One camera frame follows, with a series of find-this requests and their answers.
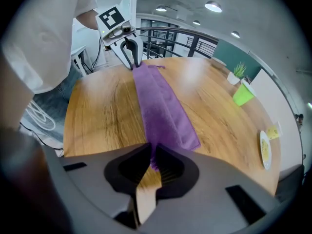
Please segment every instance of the purple cloth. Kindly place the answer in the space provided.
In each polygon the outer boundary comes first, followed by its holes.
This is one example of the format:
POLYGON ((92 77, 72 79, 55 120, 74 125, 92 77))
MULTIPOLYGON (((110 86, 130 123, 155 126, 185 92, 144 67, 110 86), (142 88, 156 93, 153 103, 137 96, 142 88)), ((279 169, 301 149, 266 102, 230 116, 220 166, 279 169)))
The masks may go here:
POLYGON ((200 146, 190 119, 157 66, 133 67, 133 78, 152 160, 157 144, 193 151, 200 146))

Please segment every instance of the green container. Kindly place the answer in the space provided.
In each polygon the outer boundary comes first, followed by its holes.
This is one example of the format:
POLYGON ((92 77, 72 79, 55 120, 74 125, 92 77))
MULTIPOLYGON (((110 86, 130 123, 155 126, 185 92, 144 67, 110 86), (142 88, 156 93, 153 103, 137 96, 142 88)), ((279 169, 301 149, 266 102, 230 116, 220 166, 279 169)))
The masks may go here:
POLYGON ((245 80, 242 80, 242 84, 239 86, 236 93, 233 95, 233 101, 238 105, 244 105, 246 102, 254 98, 255 91, 253 88, 246 82, 245 80))

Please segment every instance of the shirt sleeve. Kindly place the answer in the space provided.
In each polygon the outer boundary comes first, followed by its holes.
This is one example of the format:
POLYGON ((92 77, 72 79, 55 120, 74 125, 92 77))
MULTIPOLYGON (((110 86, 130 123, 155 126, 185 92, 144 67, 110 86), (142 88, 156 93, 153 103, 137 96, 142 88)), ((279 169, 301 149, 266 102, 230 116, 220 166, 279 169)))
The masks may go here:
POLYGON ((95 8, 97 8, 96 0, 78 0, 74 17, 77 17, 95 8))

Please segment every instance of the white plate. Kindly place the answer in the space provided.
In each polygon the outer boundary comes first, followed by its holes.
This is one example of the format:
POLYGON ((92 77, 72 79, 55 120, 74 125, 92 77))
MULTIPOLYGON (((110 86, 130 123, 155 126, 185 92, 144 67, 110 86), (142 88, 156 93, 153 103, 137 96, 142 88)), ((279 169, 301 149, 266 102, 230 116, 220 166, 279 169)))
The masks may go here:
POLYGON ((270 169, 271 163, 272 163, 272 152, 271 152, 270 140, 264 131, 260 132, 260 148, 261 148, 261 156, 262 156, 263 166, 266 170, 268 170, 268 169, 270 169), (266 162, 263 160, 263 154, 262 154, 262 140, 263 139, 265 140, 265 142, 267 142, 267 144, 269 146, 269 160, 266 162))

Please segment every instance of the round wooden tabletop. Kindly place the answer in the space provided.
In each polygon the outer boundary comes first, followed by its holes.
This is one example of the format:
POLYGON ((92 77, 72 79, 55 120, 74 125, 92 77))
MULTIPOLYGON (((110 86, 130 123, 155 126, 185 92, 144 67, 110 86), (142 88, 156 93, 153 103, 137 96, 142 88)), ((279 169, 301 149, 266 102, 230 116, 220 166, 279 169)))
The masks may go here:
MULTIPOLYGON (((262 165, 259 132, 272 122, 254 98, 239 107, 232 96, 238 85, 227 81, 228 70, 203 58, 156 58, 144 61, 159 69, 190 118, 201 147, 196 152, 222 159, 272 195, 280 164, 279 140, 270 141, 272 165, 262 165)), ((71 95, 64 130, 65 156, 106 152, 145 143, 132 72, 123 65, 103 69, 77 81, 71 95)), ((142 187, 157 184, 142 181, 142 187)))

